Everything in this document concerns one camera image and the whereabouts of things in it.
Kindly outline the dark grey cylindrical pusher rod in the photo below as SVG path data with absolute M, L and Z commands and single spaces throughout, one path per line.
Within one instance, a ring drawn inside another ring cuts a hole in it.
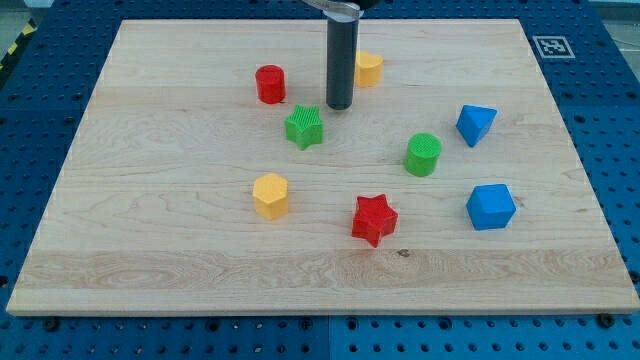
M 326 17 L 326 103 L 346 110 L 353 101 L 359 21 L 338 13 Z

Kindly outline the grey metal clamp mount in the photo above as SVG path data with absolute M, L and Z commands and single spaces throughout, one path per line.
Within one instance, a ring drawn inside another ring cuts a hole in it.
M 335 21 L 356 21 L 364 11 L 378 4 L 378 0 L 302 0 L 303 3 L 322 11 Z

